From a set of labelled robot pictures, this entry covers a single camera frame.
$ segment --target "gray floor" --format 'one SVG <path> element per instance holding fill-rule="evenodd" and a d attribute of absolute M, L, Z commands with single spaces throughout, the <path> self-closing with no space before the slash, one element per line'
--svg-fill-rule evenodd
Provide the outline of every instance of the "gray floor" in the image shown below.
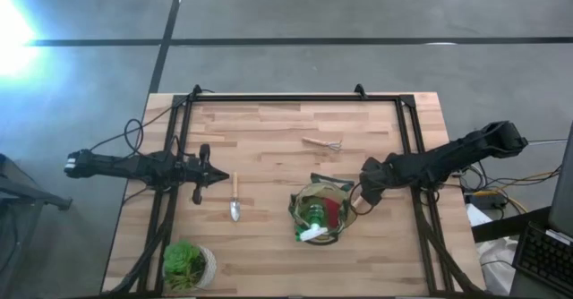
<path fill-rule="evenodd" d="M 14 0 L 37 38 L 160 38 L 171 0 Z M 572 36 L 573 0 L 183 0 L 175 38 Z M 64 176 L 67 153 L 141 117 L 156 47 L 40 48 L 0 77 L 0 152 L 49 191 L 14 298 L 99 290 L 125 181 Z M 160 92 L 436 90 L 451 138 L 508 119 L 529 139 L 567 137 L 573 45 L 171 48 Z M 564 145 L 488 159 L 491 176 L 553 170 Z M 102 153 L 123 154 L 121 141 Z M 547 205 L 555 182 L 510 192 Z"/>

